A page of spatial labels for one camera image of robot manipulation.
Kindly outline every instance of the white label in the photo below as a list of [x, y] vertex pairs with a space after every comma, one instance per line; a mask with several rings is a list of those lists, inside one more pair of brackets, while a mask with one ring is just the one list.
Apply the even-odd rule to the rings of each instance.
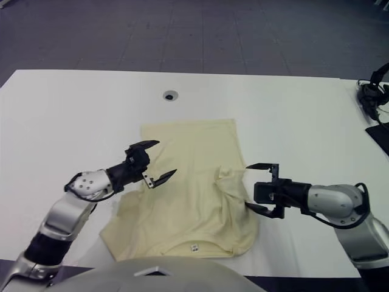
[[191, 245], [190, 249], [192, 250], [192, 252], [199, 252], [199, 246], [198, 245]]

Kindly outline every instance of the table surface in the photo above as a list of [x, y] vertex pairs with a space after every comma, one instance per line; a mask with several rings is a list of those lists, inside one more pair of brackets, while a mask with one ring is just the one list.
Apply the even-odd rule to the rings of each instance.
[[[175, 102], [162, 98], [171, 89]], [[364, 131], [355, 90], [355, 81], [336, 78], [16, 71], [0, 89], [0, 258], [16, 259], [26, 248], [75, 173], [121, 162], [140, 140], [141, 124], [175, 120], [234, 118], [247, 165], [280, 163], [283, 178], [364, 182], [371, 210], [389, 226], [388, 158]], [[245, 186], [252, 193], [267, 178], [249, 170]], [[98, 233], [119, 199], [99, 203], [65, 264], [113, 262]], [[299, 210], [260, 223], [249, 252], [216, 261], [253, 276], [359, 276], [333, 229]]]

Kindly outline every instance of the cream cloth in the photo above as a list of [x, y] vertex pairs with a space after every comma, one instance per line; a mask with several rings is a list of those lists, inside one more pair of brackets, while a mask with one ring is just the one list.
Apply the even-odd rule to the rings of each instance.
[[101, 237], [116, 260], [143, 256], [233, 257], [257, 237], [245, 207], [244, 163], [235, 122], [215, 120], [142, 127], [153, 177], [177, 169], [156, 189], [122, 197]]

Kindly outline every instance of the black cable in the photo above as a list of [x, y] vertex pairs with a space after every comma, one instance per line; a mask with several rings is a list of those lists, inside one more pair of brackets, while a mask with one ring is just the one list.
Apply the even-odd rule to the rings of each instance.
[[337, 229], [351, 229], [351, 228], [357, 227], [358, 225], [361, 225], [363, 223], [363, 221], [365, 221], [366, 217], [370, 214], [370, 201], [369, 201], [369, 192], [368, 192], [367, 186], [362, 182], [357, 183], [355, 186], [356, 187], [362, 186], [362, 188], [363, 188], [362, 204], [365, 205], [366, 210], [365, 210], [364, 214], [356, 222], [354, 222], [353, 224], [350, 224], [350, 225], [346, 225], [346, 226], [336, 225], [334, 223], [331, 223], [331, 222], [328, 222], [324, 219], [321, 219], [320, 217], [316, 216], [315, 213], [311, 212], [309, 209], [305, 208], [301, 203], [294, 200], [293, 198], [291, 198], [288, 195], [283, 195], [283, 194], [277, 194], [277, 195], [284, 196], [284, 197], [288, 198], [291, 202], [293, 202], [296, 206], [298, 206], [306, 215], [309, 215], [312, 218], [315, 218], [316, 220], [324, 223], [325, 225], [328, 225], [332, 228], [337, 228]]
[[[122, 172], [122, 174], [120, 175], [120, 178], [118, 180], [118, 184], [116, 184], [116, 185], [120, 185], [120, 183], [123, 181], [123, 177], [124, 177], [123, 174], [124, 174], [124, 172]], [[100, 198], [100, 199], [88, 199], [88, 198], [85, 198], [85, 197], [79, 195], [74, 189], [71, 188], [71, 184], [77, 178], [79, 178], [80, 176], [82, 176], [82, 173], [81, 172], [77, 173], [75, 176], [73, 176], [73, 178], [64, 187], [65, 192], [71, 192], [73, 195], [75, 195], [80, 200], [87, 201], [87, 202], [90, 202], [90, 203], [98, 203], [98, 202], [102, 202], [102, 201], [108, 200], [108, 199], [112, 198], [115, 194], [119, 193], [119, 191], [117, 189], [114, 189], [112, 194], [110, 194], [108, 196], [105, 196], [103, 198]]]
[[116, 195], [117, 193], [113, 192], [112, 194], [110, 194], [109, 196], [105, 196], [103, 198], [100, 198], [100, 199], [88, 199], [88, 198], [84, 198], [83, 196], [80, 196], [74, 189], [72, 189], [71, 187], [68, 187], [67, 188], [68, 191], [70, 191], [73, 195], [75, 195], [77, 198], [83, 200], [83, 201], [87, 201], [87, 202], [90, 202], [90, 203], [98, 203], [98, 202], [102, 202], [102, 201], [105, 201], [105, 200], [108, 200], [109, 198], [112, 198], [114, 195]]
[[[370, 82], [370, 80], [367, 80], [367, 79], [358, 79], [358, 81], [357, 81], [358, 87], [360, 87], [360, 82], [361, 82], [361, 81]], [[378, 84], [377, 87], [379, 88], [379, 90], [380, 90], [382, 93], [385, 93], [384, 88], [383, 88], [380, 84]]]

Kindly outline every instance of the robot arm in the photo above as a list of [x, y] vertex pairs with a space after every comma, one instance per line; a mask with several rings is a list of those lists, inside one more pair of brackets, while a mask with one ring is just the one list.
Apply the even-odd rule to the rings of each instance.
[[[350, 261], [371, 291], [389, 291], [389, 232], [370, 212], [367, 188], [355, 186], [312, 186], [278, 177], [278, 164], [255, 164], [249, 169], [269, 169], [272, 182], [257, 182], [254, 201], [246, 203], [254, 212], [269, 218], [284, 218], [285, 207], [297, 207], [335, 229], [336, 236]], [[317, 216], [322, 214], [326, 220]]]
[[0, 291], [41, 291], [57, 275], [61, 262], [77, 238], [97, 203], [124, 190], [124, 186], [144, 180], [149, 188], [165, 183], [176, 170], [154, 180], [145, 172], [150, 159], [145, 149], [159, 143], [143, 141], [126, 150], [121, 164], [106, 170], [83, 172], [66, 184], [64, 196], [57, 201], [41, 223], [29, 247], [20, 254]]

